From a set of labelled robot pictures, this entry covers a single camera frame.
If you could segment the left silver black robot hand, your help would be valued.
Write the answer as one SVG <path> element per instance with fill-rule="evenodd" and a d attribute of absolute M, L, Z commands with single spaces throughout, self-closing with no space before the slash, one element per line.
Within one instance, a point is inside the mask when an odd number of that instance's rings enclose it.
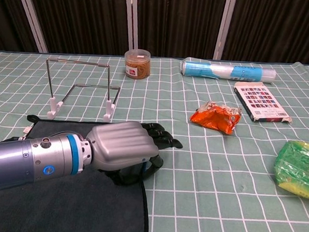
<path fill-rule="evenodd" d="M 128 186 L 155 174 L 162 166 L 159 151 L 180 148 L 159 123 L 125 121 L 94 126 L 87 134 L 92 164 L 118 186 Z"/>

